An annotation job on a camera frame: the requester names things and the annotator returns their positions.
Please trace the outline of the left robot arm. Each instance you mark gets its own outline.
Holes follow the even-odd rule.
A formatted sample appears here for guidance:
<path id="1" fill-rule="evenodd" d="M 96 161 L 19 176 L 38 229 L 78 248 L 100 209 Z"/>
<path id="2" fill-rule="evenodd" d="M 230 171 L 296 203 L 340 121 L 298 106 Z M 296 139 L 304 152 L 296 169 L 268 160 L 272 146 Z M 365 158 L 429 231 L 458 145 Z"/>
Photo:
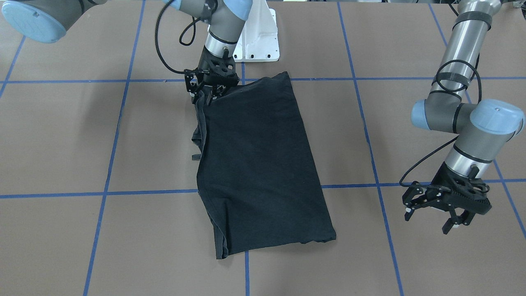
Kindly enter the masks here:
<path id="1" fill-rule="evenodd" d="M 411 111 L 415 127 L 455 134 L 447 157 L 429 185 L 417 181 L 406 188 L 402 202 L 409 221 L 415 210 L 432 207 L 449 213 L 443 234 L 492 208 L 489 186 L 482 177 L 504 144 L 525 128 L 522 109 L 497 99 L 482 98 L 478 61 L 485 36 L 503 0 L 461 0 L 439 69 L 428 97 Z"/>

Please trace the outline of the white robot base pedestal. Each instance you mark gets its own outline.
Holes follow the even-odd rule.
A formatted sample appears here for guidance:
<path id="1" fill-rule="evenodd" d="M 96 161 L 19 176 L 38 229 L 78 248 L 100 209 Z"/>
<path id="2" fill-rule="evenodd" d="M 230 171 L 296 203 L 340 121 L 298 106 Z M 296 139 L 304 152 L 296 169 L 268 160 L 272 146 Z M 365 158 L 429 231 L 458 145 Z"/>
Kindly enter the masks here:
<path id="1" fill-rule="evenodd" d="M 235 62 L 276 62 L 280 58 L 276 12 L 265 0 L 253 0 L 235 47 Z"/>

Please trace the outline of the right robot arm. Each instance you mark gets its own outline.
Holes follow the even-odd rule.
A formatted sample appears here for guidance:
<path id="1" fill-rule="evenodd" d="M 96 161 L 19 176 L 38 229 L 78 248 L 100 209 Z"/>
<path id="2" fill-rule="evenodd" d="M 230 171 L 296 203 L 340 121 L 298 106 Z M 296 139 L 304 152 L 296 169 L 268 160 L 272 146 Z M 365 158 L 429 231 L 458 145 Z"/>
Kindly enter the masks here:
<path id="1" fill-rule="evenodd" d="M 109 6 L 105 24 L 117 25 L 129 13 L 122 8 L 126 1 L 111 0 L 2 0 L 1 16 L 21 35 L 35 42 L 53 44 L 64 38 L 76 25 Z M 154 49 L 165 69 L 184 77 L 191 96 L 222 96 L 239 83 L 235 69 L 235 47 L 238 45 L 252 0 L 159 0 L 160 11 L 154 24 Z M 178 43 L 190 46 L 196 40 L 198 23 L 208 26 L 198 64 L 188 69 L 169 65 L 160 49 L 161 21 L 173 8 L 190 18 L 178 36 Z"/>

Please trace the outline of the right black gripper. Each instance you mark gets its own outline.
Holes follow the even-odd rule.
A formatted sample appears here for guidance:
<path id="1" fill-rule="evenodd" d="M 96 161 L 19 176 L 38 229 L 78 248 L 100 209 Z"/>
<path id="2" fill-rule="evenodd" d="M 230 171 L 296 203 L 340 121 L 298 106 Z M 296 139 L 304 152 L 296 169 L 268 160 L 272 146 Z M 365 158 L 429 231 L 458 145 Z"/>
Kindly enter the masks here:
<path id="1" fill-rule="evenodd" d="M 206 47 L 200 56 L 199 65 L 194 70 L 184 70 L 187 92 L 197 95 L 205 86 L 211 87 L 214 95 L 221 95 L 225 90 L 237 86 L 239 76 L 235 71 L 235 61 L 223 48 L 215 56 Z"/>

